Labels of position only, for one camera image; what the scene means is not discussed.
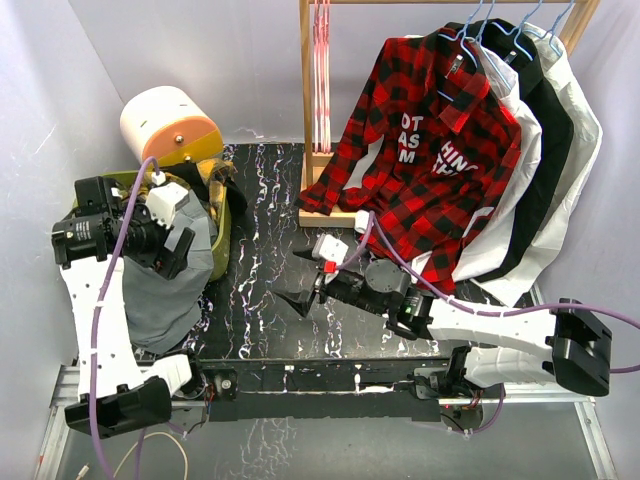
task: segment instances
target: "plastic hanger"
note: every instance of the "plastic hanger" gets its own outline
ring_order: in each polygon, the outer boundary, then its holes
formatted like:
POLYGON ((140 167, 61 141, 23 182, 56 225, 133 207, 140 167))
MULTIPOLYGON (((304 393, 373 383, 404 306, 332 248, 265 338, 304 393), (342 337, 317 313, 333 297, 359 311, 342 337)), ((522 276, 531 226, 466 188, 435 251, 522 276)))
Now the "plastic hanger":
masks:
POLYGON ((444 92, 441 92, 440 90, 438 90, 438 93, 440 94, 440 96, 446 98, 447 100, 449 100, 450 102, 453 102, 453 98, 451 98, 449 95, 447 95, 444 92))
POLYGON ((449 35, 444 34, 444 33, 439 33, 438 36, 442 37, 442 38, 446 38, 447 40, 450 40, 452 42, 455 42, 457 40, 460 40, 460 47, 462 48, 462 50, 469 55, 469 58, 471 58, 471 60, 473 61, 473 64, 475 65, 476 68, 478 68, 478 62, 476 61, 475 56, 473 55, 473 53, 471 53, 471 50, 469 50, 465 45, 464 45, 464 41, 466 40, 467 37, 467 29, 469 28, 469 24, 471 23, 471 20, 473 20, 473 17, 475 17, 477 15, 477 13, 480 11, 480 9, 482 8, 482 5, 484 4, 484 0, 480 0, 480 3, 478 3, 478 8, 476 8, 475 12, 473 12, 471 15, 469 15, 469 18, 467 19, 467 23, 464 24, 464 27, 462 28, 462 30, 460 30, 458 32, 458 34, 454 37, 451 38, 449 35))
POLYGON ((491 12, 493 12, 493 7, 496 6, 496 0, 491 0, 491 7, 489 8, 489 12, 487 13, 484 22, 482 22, 482 26, 480 27, 480 31, 478 35, 476 35, 476 43, 478 45, 482 44, 482 34, 484 33, 484 29, 487 28, 487 23, 489 23, 489 17, 491 16, 491 12))
MULTIPOLYGON (((491 12, 493 11, 493 7, 495 7, 495 5, 496 5, 496 0, 491 0, 491 7, 489 8, 489 12, 487 13, 486 18, 484 19, 484 22, 482 22, 482 26, 480 27, 480 31, 478 32, 478 35, 476 35, 476 38, 473 39, 478 44, 478 48, 483 48, 482 34, 484 33, 484 29, 486 28, 487 23, 489 23, 489 17, 491 17, 491 12)), ((495 64, 493 59, 489 55, 484 54, 484 56, 489 61, 489 63, 493 66, 493 69, 500 77, 500 80, 502 80, 502 83, 504 83, 509 90, 513 89, 513 86, 504 77, 504 75, 502 74, 498 66, 495 64)))
POLYGON ((539 39, 544 39, 547 35, 549 35, 549 33, 551 33, 551 38, 549 39, 549 46, 551 47, 551 49, 559 56, 562 56, 562 52, 560 51, 560 49, 558 47, 556 47, 553 44, 553 39, 556 36, 556 28, 558 28, 558 24, 560 23, 560 21, 563 19, 563 17, 567 14, 567 12, 569 10, 571 10, 571 7, 573 7, 573 5, 576 3, 575 0, 571 0, 571 2, 569 2, 569 6, 564 10, 564 12, 562 12, 560 15, 558 15, 558 18, 556 18, 556 21, 553 23, 553 27, 551 27, 551 30, 547 30, 544 35, 540 35, 538 32, 534 32, 533 30, 530 29, 526 29, 525 32, 526 33, 530 33, 531 35, 538 37, 539 39))
POLYGON ((528 13, 527 15, 525 15, 525 17, 522 19, 522 22, 520 22, 520 25, 518 25, 517 27, 514 27, 510 32, 507 32, 502 25, 500 25, 497 22, 491 22, 491 25, 495 26, 498 28, 498 30, 500 30, 502 33, 504 33, 507 36, 511 36, 514 33, 518 32, 516 34, 516 37, 513 39, 513 44, 515 45, 515 47, 520 50, 525 57, 527 57, 529 59, 529 61, 533 61, 533 57, 531 56, 531 54, 529 52, 527 52, 524 48, 522 48, 520 46, 520 44, 518 43, 518 38, 520 37, 520 35, 522 34, 522 26, 524 25, 524 23, 529 20, 529 18, 531 17, 531 15, 533 15, 534 13, 536 13, 538 11, 538 9, 540 8, 540 6, 542 5, 542 2, 544 0, 538 0, 538 5, 536 6, 536 8, 533 9, 533 11, 531 13, 528 13))

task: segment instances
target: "white cable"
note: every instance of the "white cable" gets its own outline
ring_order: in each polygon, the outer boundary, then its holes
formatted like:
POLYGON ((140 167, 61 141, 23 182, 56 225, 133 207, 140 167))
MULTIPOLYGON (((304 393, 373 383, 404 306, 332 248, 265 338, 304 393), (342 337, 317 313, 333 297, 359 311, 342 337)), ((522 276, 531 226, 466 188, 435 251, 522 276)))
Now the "white cable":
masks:
POLYGON ((84 467, 82 467, 82 469, 78 472, 78 476, 76 477, 76 480, 82 480, 87 473, 89 473, 89 464, 87 463, 84 467))
MULTIPOLYGON (((165 437, 169 437, 171 439, 171 441, 178 446, 178 448, 180 449, 180 452, 182 453, 182 458, 184 458, 184 480, 187 480, 187 476, 189 474, 189 460, 187 459, 187 452, 184 451, 184 448, 182 448, 182 445, 180 445, 180 442, 178 442, 175 438, 173 438, 172 435, 169 435, 167 432, 153 432, 153 433, 150 433, 150 434, 144 436, 144 440, 146 440, 147 438, 155 437, 156 435, 164 435, 165 437)), ((126 453, 126 455, 124 456, 124 458, 120 462, 120 465, 118 465, 118 468, 116 468, 116 471, 113 474, 114 478, 118 476, 118 472, 122 468, 122 465, 124 465, 124 462, 127 461, 127 458, 129 458, 129 456, 131 455, 131 453, 135 450, 135 448, 137 446, 138 446, 138 442, 134 443, 133 446, 126 453)))

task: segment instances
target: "gray floor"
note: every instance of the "gray floor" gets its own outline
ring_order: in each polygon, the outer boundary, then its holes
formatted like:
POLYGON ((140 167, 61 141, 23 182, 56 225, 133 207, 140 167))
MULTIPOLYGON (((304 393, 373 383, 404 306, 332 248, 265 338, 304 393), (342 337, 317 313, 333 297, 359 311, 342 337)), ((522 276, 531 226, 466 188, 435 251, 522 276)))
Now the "gray floor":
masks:
MULTIPOLYGON (((104 442, 114 468, 136 440, 104 442)), ((469 440, 404 419, 285 419, 209 423, 182 445, 190 480, 597 478, 573 404, 507 404, 469 440)), ((57 478, 76 478, 87 462, 85 479, 102 479, 91 439, 71 433, 57 478)), ((145 442, 141 465, 141 479, 183 478, 182 456, 167 438, 145 442)), ((118 478, 133 478, 133 458, 118 478)))

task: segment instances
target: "wooden clothes rack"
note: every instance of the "wooden clothes rack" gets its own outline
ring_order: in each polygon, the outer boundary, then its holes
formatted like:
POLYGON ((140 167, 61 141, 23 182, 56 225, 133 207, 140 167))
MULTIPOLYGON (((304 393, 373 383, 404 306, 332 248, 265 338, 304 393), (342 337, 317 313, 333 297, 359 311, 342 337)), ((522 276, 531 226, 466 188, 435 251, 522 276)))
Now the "wooden clothes rack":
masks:
MULTIPOLYGON (((312 103, 311 103, 311 36, 309 6, 314 0, 299 0, 300 2, 300 52, 302 56, 302 98, 304 105, 304 159, 302 165, 302 189, 314 184, 322 170, 331 159, 332 153, 316 153, 312 148, 312 103)), ((479 0, 331 0, 337 4, 477 4, 479 0)), ((536 0, 496 0, 496 3, 537 3, 536 0)), ((570 0, 545 0, 545 3, 570 3, 570 0)), ((562 32, 559 35, 569 55, 580 41, 587 25, 591 21, 600 0, 575 0, 562 32)), ((309 213, 300 210, 301 227, 344 227, 353 228, 355 212, 343 212, 338 207, 333 209, 330 216, 320 213, 309 213)))

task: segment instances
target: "laundry basket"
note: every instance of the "laundry basket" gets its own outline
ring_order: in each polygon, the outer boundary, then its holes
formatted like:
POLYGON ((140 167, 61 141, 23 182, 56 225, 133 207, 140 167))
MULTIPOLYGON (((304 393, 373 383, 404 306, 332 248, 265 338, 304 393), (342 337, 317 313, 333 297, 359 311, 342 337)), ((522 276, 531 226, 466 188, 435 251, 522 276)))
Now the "laundry basket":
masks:
MULTIPOLYGON (((137 170, 128 170, 124 172, 105 173, 102 176, 113 178, 124 185, 125 188, 131 187, 138 175, 137 170)), ((213 255, 213 272, 210 281, 214 281, 222 277, 229 266, 229 247, 231 245, 231 211, 229 210, 229 202, 227 201, 227 187, 223 189, 222 212, 220 212, 220 225, 218 226, 218 238, 211 247, 211 255, 213 255)))

